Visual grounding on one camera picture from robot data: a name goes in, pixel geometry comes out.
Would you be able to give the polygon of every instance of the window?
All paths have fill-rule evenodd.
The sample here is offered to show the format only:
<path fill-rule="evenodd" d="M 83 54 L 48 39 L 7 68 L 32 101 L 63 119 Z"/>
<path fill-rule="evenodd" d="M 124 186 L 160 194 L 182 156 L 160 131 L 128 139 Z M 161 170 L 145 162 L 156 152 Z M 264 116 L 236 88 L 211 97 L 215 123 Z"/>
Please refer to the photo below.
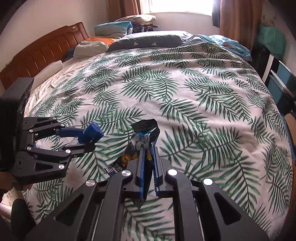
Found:
<path fill-rule="evenodd" d="M 212 15 L 213 0 L 148 0 L 150 12 L 196 12 Z"/>

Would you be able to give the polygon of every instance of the wooden headboard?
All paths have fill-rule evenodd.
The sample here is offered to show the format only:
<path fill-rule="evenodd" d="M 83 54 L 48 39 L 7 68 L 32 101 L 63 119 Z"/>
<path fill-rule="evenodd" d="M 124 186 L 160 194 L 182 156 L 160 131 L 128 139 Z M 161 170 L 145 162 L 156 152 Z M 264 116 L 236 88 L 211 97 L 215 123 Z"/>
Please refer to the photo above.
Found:
<path fill-rule="evenodd" d="M 18 77 L 35 77 L 52 62 L 62 60 L 69 48 L 88 38 L 83 23 L 64 26 L 37 39 L 16 56 L 0 72 L 5 89 Z"/>

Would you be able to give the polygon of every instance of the orange pillowcase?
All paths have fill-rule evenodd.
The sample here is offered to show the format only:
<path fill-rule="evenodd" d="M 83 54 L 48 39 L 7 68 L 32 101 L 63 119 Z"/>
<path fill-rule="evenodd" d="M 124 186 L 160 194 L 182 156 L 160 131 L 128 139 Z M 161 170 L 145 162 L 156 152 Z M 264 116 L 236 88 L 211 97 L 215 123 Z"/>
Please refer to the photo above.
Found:
<path fill-rule="evenodd" d="M 104 39 L 104 38 L 97 38 L 97 37 L 89 37 L 88 39 L 86 39 L 84 41 L 102 41 L 105 44 L 107 44 L 108 46 L 110 46 L 111 43 L 114 42 L 114 39 Z"/>

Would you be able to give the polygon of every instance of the duvet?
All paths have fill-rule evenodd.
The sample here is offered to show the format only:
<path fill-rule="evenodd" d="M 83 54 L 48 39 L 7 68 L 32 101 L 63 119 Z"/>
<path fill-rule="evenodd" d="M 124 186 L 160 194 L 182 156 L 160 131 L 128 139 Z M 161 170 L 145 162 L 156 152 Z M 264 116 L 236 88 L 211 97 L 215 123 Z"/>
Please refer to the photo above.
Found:
<path fill-rule="evenodd" d="M 101 54 L 34 91 L 26 112 L 79 128 L 95 122 L 105 134 L 93 153 L 73 159 L 65 178 L 24 193 L 37 223 L 86 180 L 108 178 L 104 168 L 124 151 L 130 124 L 154 118 L 161 157 L 191 179 L 213 179 L 271 239 L 281 230 L 292 189 L 284 124 L 256 71 L 220 46 Z M 70 141 L 37 145 L 58 149 Z M 143 207 L 126 200 L 123 218 L 122 240 L 174 240 L 172 200 L 155 196 L 153 180 Z"/>

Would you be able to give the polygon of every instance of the curtain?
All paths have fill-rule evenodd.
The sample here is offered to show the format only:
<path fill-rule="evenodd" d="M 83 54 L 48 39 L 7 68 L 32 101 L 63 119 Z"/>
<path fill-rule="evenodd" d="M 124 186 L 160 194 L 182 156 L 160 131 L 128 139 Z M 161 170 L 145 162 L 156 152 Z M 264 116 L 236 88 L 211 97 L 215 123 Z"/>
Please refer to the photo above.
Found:
<path fill-rule="evenodd" d="M 137 0 L 108 0 L 109 3 L 109 20 L 117 19 L 140 14 L 140 5 Z"/>
<path fill-rule="evenodd" d="M 220 7 L 221 7 L 221 0 L 214 0 L 213 11 L 212 11 L 212 21 L 213 21 L 213 26 L 217 28 L 220 27 Z"/>
<path fill-rule="evenodd" d="M 261 14 L 262 0 L 221 0 L 220 34 L 252 50 Z"/>

